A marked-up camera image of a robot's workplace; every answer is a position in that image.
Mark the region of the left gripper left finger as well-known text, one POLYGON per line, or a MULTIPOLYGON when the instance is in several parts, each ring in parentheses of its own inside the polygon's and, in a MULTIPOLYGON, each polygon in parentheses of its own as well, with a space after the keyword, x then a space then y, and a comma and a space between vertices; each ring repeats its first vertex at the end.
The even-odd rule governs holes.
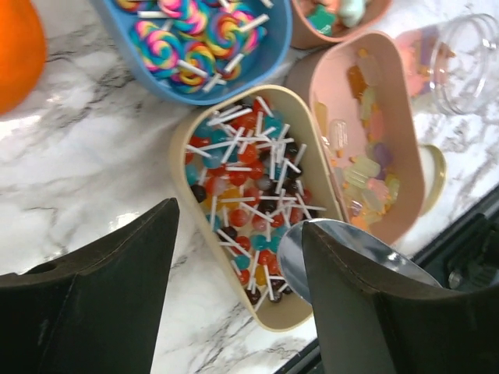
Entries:
POLYGON ((126 226, 1 278, 4 373, 148 373, 179 226, 165 199, 126 226))

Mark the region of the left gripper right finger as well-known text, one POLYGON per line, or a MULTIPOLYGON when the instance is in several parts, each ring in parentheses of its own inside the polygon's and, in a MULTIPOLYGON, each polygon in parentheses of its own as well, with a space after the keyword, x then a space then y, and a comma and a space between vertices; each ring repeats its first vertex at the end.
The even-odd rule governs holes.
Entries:
POLYGON ((458 292, 348 267, 312 224, 303 245, 325 372, 497 372, 497 287, 458 292))

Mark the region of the metal candy scoop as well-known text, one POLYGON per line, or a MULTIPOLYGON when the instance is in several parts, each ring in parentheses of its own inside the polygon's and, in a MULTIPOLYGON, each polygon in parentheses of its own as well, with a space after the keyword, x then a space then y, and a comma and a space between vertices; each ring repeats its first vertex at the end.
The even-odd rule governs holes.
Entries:
POLYGON ((355 260, 369 263, 375 269, 383 268, 404 278, 439 288, 437 279, 421 266, 397 252, 372 234, 344 221, 314 218, 300 221, 287 229, 278 245, 277 260, 282 276, 289 287, 306 303, 312 304, 309 277, 303 245, 303 229, 312 224, 326 239, 331 240, 329 254, 337 254, 351 267, 355 260))

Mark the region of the clear plastic jar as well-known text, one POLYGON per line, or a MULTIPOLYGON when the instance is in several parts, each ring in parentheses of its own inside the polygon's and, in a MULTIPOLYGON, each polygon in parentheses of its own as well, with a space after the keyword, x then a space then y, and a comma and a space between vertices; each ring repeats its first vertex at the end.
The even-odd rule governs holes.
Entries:
POLYGON ((498 20, 484 13, 395 38, 409 97, 450 115, 478 112, 498 95, 498 20))

